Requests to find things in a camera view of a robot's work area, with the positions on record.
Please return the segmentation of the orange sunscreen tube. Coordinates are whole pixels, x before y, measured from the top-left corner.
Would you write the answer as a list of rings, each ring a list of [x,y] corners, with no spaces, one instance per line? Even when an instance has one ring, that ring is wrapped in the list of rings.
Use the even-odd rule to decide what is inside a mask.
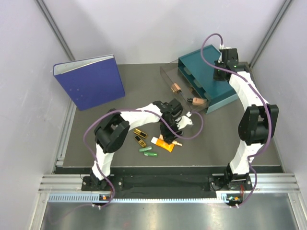
[[[156,137],[152,137],[151,139],[151,143],[167,150],[168,152],[172,152],[173,148],[174,148],[174,144],[168,144],[166,143],[164,140],[161,140],[159,138],[156,138]]]

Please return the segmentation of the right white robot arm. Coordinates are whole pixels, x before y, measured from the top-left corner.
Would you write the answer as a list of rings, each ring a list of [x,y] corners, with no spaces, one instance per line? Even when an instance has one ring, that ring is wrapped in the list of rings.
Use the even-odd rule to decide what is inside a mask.
[[[257,90],[248,66],[238,60],[237,49],[219,49],[213,78],[226,81],[235,90],[244,114],[238,125],[240,143],[232,161],[227,165],[224,184],[234,190],[248,180],[249,166],[260,149],[267,146],[275,132],[279,108],[269,104]]]

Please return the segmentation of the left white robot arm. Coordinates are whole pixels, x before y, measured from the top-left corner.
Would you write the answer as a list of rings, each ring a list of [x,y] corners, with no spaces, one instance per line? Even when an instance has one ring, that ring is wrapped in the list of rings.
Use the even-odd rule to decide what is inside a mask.
[[[96,161],[92,167],[92,184],[98,190],[107,188],[110,166],[114,153],[120,149],[130,130],[149,123],[160,123],[163,140],[171,144],[184,129],[193,122],[182,115],[183,107],[177,99],[169,103],[155,101],[135,111],[116,112],[103,118],[94,130]]]

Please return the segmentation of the beige foundation bottle black cap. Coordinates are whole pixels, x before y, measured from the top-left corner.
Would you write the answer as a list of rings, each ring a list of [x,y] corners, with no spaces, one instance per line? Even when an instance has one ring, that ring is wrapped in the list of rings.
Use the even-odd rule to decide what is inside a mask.
[[[193,98],[188,98],[187,102],[195,106],[201,106],[201,105],[206,104],[207,100],[203,98],[193,97]]]

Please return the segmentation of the cream concealer tube gold cap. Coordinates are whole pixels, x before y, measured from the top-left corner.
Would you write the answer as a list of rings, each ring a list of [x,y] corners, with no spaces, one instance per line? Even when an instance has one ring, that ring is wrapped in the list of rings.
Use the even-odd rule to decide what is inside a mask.
[[[163,138],[163,135],[162,134],[160,134],[160,136],[159,136],[159,139],[161,139],[161,140],[164,140],[164,138]],[[178,145],[178,146],[182,146],[182,144],[181,143],[179,143],[179,142],[177,142],[177,141],[172,141],[172,144],[174,144],[174,145]]]

